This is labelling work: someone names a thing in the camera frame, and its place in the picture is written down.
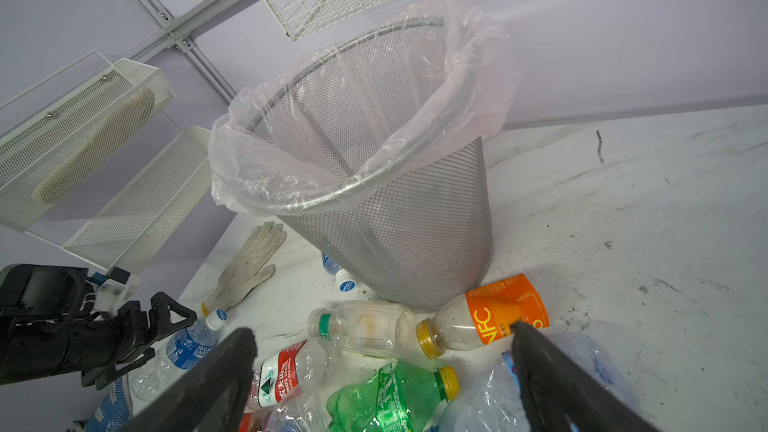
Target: bottle with red label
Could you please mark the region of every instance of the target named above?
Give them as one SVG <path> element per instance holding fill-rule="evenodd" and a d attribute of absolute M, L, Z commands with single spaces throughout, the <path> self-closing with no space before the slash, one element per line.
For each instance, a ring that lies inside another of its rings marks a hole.
<path fill-rule="evenodd" d="M 512 324 L 549 327 L 542 298 L 523 274 L 483 285 L 443 305 L 434 318 L 416 326 L 416 337 L 428 358 L 447 349 L 472 350 L 512 334 Z"/>
<path fill-rule="evenodd" d="M 246 408 L 255 412 L 277 405 L 297 385 L 315 388 L 329 376 L 336 360 L 332 345 L 316 339 L 284 348 L 256 366 Z"/>

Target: white marble tabletop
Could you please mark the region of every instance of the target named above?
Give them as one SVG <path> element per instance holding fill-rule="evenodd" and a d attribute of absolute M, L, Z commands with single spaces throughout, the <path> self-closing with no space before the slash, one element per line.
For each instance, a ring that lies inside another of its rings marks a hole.
<path fill-rule="evenodd" d="M 662 430 L 768 426 L 768 106 L 508 131 L 485 165 L 485 282 L 529 276 L 549 331 L 599 342 Z M 238 215 L 180 302 L 199 310 L 264 220 Z M 313 308 L 373 296 L 336 291 L 290 229 L 269 263 L 225 327 L 252 328 L 260 358 L 306 338 Z M 469 377 L 509 345 L 446 360 Z"/>

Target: white wall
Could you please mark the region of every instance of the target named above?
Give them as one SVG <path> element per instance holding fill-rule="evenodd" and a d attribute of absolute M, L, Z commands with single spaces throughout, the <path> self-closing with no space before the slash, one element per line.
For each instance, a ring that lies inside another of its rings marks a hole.
<path fill-rule="evenodd" d="M 162 0 L 182 14 L 200 0 Z M 196 37 L 239 90 L 380 24 L 393 0 L 290 42 L 263 2 Z M 503 22 L 522 77 L 508 124 L 768 102 L 765 0 L 469 0 Z"/>
<path fill-rule="evenodd" d="M 157 29 L 133 0 L 0 0 L 0 102 L 13 97 L 90 50 L 116 57 Z M 167 112 L 182 126 L 210 128 L 225 104 L 191 65 L 166 51 L 160 67 L 178 98 Z M 64 239 L 125 185 L 178 133 L 158 115 L 79 187 L 54 207 L 35 230 Z M 178 295 L 197 271 L 234 214 L 205 196 L 142 273 L 135 298 L 146 310 L 157 291 Z M 87 267 L 51 245 L 0 226 L 0 267 L 13 263 Z M 64 430 L 89 418 L 108 389 L 80 387 L 79 374 L 0 386 L 3 430 Z"/>

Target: bottle cap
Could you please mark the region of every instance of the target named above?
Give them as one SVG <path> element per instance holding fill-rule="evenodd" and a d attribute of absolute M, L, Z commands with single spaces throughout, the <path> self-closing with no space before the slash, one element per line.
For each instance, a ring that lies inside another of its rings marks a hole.
<path fill-rule="evenodd" d="M 330 324 L 332 313 L 333 309 L 331 308 L 316 308 L 310 312 L 310 318 L 306 321 L 306 331 L 309 332 L 310 337 L 331 339 Z"/>
<path fill-rule="evenodd" d="M 422 346 L 422 351 L 430 359 L 438 358 L 446 352 L 446 347 L 437 338 L 435 319 L 428 318 L 416 326 L 416 338 Z"/>
<path fill-rule="evenodd" d="M 355 288 L 357 282 L 355 278 L 346 269 L 340 268 L 336 273 L 336 286 L 341 292 L 349 292 Z"/>
<path fill-rule="evenodd" d="M 217 331 L 222 328 L 224 322 L 226 322 L 226 312 L 220 308 L 216 309 L 215 312 L 209 314 L 208 317 L 205 318 L 205 324 L 212 331 Z"/>
<path fill-rule="evenodd" d="M 446 389 L 446 399 L 448 402 L 455 399 L 458 395 L 458 391 L 462 386 L 458 383 L 458 377 L 456 377 L 456 371 L 450 365 L 440 369 L 440 378 L 442 378 L 442 386 Z"/>

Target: clear trash bag liner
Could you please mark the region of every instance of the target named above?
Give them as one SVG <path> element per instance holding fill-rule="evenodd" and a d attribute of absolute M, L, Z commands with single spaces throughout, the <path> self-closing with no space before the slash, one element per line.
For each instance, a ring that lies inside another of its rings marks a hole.
<path fill-rule="evenodd" d="M 214 123 L 217 204 L 255 216 L 356 207 L 496 135 L 520 82 L 506 29 L 458 0 L 412 5 L 297 69 L 243 89 Z"/>

